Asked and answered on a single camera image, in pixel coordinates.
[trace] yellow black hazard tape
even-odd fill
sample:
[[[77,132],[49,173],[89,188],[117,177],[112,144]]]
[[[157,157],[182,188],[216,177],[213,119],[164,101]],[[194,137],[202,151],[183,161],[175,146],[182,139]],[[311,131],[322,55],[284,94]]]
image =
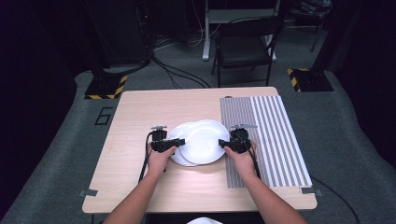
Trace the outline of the yellow black hazard tape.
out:
[[[309,71],[309,69],[307,69],[307,68],[300,68],[300,69],[290,69],[289,68],[288,69],[288,74],[289,74],[289,77],[290,77],[291,85],[293,86],[295,91],[301,91],[300,86],[298,85],[298,82],[297,82],[297,78],[296,78],[296,76],[294,74],[295,70],[298,70],[298,71]]]
[[[323,71],[298,68],[288,69],[288,73],[295,91],[334,91]]]
[[[116,99],[122,93],[126,79],[127,76],[111,80],[113,83],[110,86],[113,86],[113,88],[110,89],[107,88],[104,90],[94,87],[95,84],[92,82],[91,83],[92,86],[90,86],[89,89],[85,92],[84,99],[92,99],[92,100]]]

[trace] chair leg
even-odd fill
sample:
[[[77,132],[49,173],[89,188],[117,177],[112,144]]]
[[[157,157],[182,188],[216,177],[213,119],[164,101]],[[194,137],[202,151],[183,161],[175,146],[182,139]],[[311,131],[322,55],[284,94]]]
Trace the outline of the chair leg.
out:
[[[218,88],[221,87],[220,81],[221,81],[221,78],[220,78],[220,64],[218,62]]]
[[[314,52],[315,45],[318,42],[318,39],[319,39],[319,36],[320,36],[320,32],[321,32],[321,29],[322,29],[322,26],[323,26],[323,22],[324,22],[324,20],[321,22],[320,26],[318,27],[317,36],[315,36],[315,41],[314,41],[314,45],[312,46],[311,52]]]
[[[265,79],[265,86],[268,86],[268,84],[270,82],[271,66],[272,66],[272,63],[269,63],[268,64],[268,69],[267,69],[267,79]]]
[[[212,73],[211,73],[212,75],[215,72],[215,66],[216,66],[217,60],[218,60],[218,53],[216,52],[215,53],[215,58],[213,59],[213,66],[212,66]]]

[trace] black and white stripes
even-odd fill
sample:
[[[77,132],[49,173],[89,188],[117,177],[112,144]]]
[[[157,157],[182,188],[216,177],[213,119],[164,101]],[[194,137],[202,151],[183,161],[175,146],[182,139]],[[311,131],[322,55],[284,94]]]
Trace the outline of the black and white stripes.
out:
[[[255,124],[248,129],[257,143],[262,181],[270,187],[312,186],[280,96],[221,98],[221,121],[230,130],[235,124]],[[233,162],[226,158],[228,188],[242,188]]]

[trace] white object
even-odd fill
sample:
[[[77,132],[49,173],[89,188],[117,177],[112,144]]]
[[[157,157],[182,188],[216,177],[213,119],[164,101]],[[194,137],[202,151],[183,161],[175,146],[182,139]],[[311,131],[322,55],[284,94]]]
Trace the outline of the white object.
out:
[[[222,223],[209,217],[198,217],[188,222],[187,224],[222,224]]]
[[[186,128],[189,127],[190,124],[193,124],[193,122],[187,122],[187,123],[182,123],[178,125],[172,132],[169,133],[168,139],[174,139],[174,138],[180,138],[183,139],[184,135],[183,133],[185,132]],[[172,161],[175,163],[182,165],[182,166],[197,166],[198,164],[190,162],[186,160],[186,158],[181,155],[179,148],[176,149],[175,155],[171,156]]]
[[[181,155],[197,164],[218,160],[224,154],[224,149],[219,146],[219,139],[230,139],[228,130],[212,119],[203,119],[188,125],[181,136],[186,141],[186,145],[179,148]]]

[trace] dark background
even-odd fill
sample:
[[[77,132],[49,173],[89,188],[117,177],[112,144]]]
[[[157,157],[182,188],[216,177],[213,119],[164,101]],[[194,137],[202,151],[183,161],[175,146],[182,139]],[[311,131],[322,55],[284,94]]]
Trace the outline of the dark background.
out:
[[[115,20],[120,12],[109,10],[108,20],[104,19],[98,16],[100,7],[94,6],[93,2],[1,2],[0,217],[18,196],[73,104],[76,93],[74,77],[83,71],[106,68],[113,63],[146,60],[150,55],[148,38],[154,36],[142,27],[156,27],[156,24],[145,24],[139,15],[121,20],[119,28],[104,32],[101,29],[106,27],[105,23]],[[121,14],[136,15],[135,2],[102,1],[102,6],[106,3],[109,6],[129,4],[122,8],[124,14]],[[197,29],[196,19],[190,12],[191,1],[174,2],[179,8],[172,13],[178,11],[180,14],[177,15],[186,18],[177,27]],[[201,20],[204,2],[195,1]],[[212,2],[216,4],[211,7],[221,7],[221,3]],[[396,167],[396,34],[390,23],[395,3],[367,0],[362,1],[360,8],[358,2],[333,1],[334,10],[327,20],[327,27],[329,34],[340,38],[326,40],[331,47],[319,54],[324,55],[320,62],[325,64],[346,52],[333,71],[355,107],[361,128],[378,153]],[[97,11],[89,13],[87,6],[92,10],[97,7]],[[259,0],[248,3],[229,1],[228,8],[261,6],[262,1]],[[359,9],[361,12],[356,24],[347,27],[353,31],[344,36],[347,30],[337,22],[349,22],[350,15]],[[109,47],[104,40],[110,39],[103,38],[103,35],[113,36],[111,34],[131,36],[134,42],[115,40],[116,44]],[[185,30],[181,30],[181,38],[185,34]],[[348,40],[343,42],[343,54],[337,51],[341,37]],[[121,51],[111,52],[122,48],[130,50],[125,57],[120,56]]]

